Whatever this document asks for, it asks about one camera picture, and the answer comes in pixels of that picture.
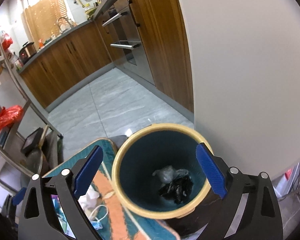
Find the white tissue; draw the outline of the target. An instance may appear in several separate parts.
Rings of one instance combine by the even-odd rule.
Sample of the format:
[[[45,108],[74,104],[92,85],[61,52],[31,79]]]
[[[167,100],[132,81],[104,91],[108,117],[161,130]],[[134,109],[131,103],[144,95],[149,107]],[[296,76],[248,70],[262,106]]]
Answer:
[[[94,208],[97,207],[99,197],[99,192],[91,185],[86,194],[79,197],[78,202],[87,217],[89,217]]]

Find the blue face mask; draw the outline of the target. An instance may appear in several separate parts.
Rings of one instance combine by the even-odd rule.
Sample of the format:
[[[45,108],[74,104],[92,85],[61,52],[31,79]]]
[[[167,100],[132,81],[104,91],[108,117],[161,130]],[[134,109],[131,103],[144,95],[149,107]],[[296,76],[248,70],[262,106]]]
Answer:
[[[106,205],[98,205],[93,209],[91,214],[89,215],[89,221],[91,222],[92,226],[95,230],[100,230],[103,228],[102,221],[108,216],[109,210]]]

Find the black trash in bin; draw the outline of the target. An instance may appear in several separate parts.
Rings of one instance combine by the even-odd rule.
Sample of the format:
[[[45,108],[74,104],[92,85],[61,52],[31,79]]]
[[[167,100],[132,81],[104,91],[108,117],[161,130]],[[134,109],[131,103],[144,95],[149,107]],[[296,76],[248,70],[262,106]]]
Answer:
[[[181,204],[188,200],[192,192],[193,182],[189,174],[178,176],[170,183],[161,187],[159,196],[166,200],[172,200],[175,204]]]

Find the clear plastic trash in bin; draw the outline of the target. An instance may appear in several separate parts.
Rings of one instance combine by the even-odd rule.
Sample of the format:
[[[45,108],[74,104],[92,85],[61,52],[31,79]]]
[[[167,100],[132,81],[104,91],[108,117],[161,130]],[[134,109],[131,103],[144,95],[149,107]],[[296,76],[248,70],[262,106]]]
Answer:
[[[166,166],[160,170],[155,170],[152,176],[157,177],[163,184],[169,184],[173,180],[189,175],[186,169],[174,169],[172,166]]]

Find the teal yellow-rimmed trash bin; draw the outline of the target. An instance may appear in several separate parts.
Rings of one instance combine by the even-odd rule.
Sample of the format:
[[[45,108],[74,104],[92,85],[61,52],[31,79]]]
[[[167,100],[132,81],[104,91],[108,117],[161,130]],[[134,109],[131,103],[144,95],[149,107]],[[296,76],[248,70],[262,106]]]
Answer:
[[[131,135],[115,155],[113,189],[128,210],[151,219],[181,218],[208,195],[211,186],[198,163],[196,147],[210,144],[197,131],[179,124],[153,124]],[[190,191],[178,201],[160,189],[185,176]]]

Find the kitchen faucet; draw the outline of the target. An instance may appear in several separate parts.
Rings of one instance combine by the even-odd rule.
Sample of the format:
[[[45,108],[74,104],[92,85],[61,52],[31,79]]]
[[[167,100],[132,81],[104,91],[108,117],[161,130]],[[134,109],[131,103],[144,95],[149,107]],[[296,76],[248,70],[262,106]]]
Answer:
[[[61,34],[74,27],[71,21],[67,17],[58,18],[56,24]]]

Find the wooden kitchen cabinets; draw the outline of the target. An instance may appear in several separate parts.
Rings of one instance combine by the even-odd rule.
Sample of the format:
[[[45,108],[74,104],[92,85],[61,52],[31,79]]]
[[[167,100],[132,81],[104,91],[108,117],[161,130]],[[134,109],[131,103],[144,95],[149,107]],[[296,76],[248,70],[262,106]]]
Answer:
[[[20,76],[47,110],[53,109],[89,76],[115,64],[110,35],[102,27],[103,14],[117,0],[103,0],[93,19],[61,35],[38,52]],[[130,9],[154,84],[125,70],[151,87],[183,114],[193,113],[190,52],[179,0],[131,0]]]

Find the dark pan lid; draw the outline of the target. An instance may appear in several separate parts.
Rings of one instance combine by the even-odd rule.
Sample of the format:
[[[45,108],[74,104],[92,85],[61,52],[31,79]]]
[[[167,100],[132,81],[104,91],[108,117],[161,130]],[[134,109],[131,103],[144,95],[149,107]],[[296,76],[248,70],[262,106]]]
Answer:
[[[44,154],[40,148],[33,149],[26,158],[26,167],[35,174],[43,175]]]

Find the wooden cutting board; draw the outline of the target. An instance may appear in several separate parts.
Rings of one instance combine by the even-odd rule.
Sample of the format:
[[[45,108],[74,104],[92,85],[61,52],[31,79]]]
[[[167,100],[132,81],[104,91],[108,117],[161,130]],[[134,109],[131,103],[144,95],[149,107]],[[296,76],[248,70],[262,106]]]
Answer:
[[[42,146],[44,144],[44,141],[45,141],[45,138],[46,138],[46,134],[47,134],[49,128],[50,128],[49,125],[45,125],[45,127],[43,128],[42,136],[40,137],[40,140],[38,142],[38,147],[39,148],[42,148]]]

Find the black box on rack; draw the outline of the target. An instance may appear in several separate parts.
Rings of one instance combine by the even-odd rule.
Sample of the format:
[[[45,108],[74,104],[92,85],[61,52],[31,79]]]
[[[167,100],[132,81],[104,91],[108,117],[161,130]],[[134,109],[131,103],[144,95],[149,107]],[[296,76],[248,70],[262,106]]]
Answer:
[[[32,132],[24,141],[21,153],[27,157],[39,144],[44,129],[39,127]]]

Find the teal orange patterned mat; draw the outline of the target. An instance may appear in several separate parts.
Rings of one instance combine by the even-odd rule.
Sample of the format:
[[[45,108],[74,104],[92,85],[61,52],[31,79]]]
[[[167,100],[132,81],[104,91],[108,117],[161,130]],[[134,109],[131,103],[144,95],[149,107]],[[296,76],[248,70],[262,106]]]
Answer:
[[[44,176],[52,177],[65,168],[71,169],[79,159],[88,156],[96,145],[102,147],[103,162],[90,185],[100,194],[97,205],[106,205],[109,210],[108,216],[102,221],[103,228],[97,230],[102,239],[180,239],[179,234],[165,222],[140,217],[121,205],[110,175],[117,153],[116,145],[110,139],[94,140]]]

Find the red plastic bag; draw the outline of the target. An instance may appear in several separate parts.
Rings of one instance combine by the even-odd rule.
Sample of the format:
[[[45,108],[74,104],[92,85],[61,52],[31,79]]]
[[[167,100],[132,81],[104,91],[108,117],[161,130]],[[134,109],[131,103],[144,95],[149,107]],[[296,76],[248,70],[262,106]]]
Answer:
[[[3,107],[0,111],[0,131],[5,127],[11,127],[16,122],[22,120],[24,115],[24,109],[15,105],[9,108]]]

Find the stainless steel rack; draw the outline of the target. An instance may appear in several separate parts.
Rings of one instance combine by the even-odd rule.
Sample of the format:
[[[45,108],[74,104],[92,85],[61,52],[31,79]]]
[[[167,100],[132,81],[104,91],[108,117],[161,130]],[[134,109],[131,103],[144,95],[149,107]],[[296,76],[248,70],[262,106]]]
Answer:
[[[10,75],[10,78],[12,79],[15,87],[19,91],[19,93],[22,95],[22,97],[26,100],[25,105],[23,106],[24,113],[28,110],[30,107],[42,120],[43,123],[48,125],[48,127],[57,133],[57,136],[61,139],[63,139],[63,135],[48,121],[48,119],[39,111],[39,109],[34,105],[32,100],[28,97],[23,87],[20,85],[20,82],[16,79],[14,73],[12,72],[12,68],[10,67],[10,63],[4,53],[3,47],[0,42],[0,66],[4,64],[4,66],[7,68],[7,71]],[[25,174],[28,177],[32,177],[33,172],[25,168],[23,165],[17,163],[12,159],[12,157],[7,153],[7,151],[0,146],[0,156],[11,166],[15,167],[17,170],[19,170],[21,173]]]

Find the stainless steel oven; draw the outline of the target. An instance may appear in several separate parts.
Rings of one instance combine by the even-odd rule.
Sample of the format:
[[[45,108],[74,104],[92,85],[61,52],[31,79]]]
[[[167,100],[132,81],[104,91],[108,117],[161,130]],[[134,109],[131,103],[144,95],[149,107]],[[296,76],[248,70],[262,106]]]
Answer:
[[[138,32],[139,24],[130,9],[131,0],[117,0],[103,14],[102,27],[110,35],[115,64],[154,84],[152,72]]]

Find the black rice cooker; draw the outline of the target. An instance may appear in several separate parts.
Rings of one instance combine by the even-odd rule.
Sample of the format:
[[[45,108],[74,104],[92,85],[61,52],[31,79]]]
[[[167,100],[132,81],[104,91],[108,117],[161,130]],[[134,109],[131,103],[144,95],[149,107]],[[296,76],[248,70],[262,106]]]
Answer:
[[[19,51],[19,59],[26,64],[37,53],[34,42],[26,42]]]

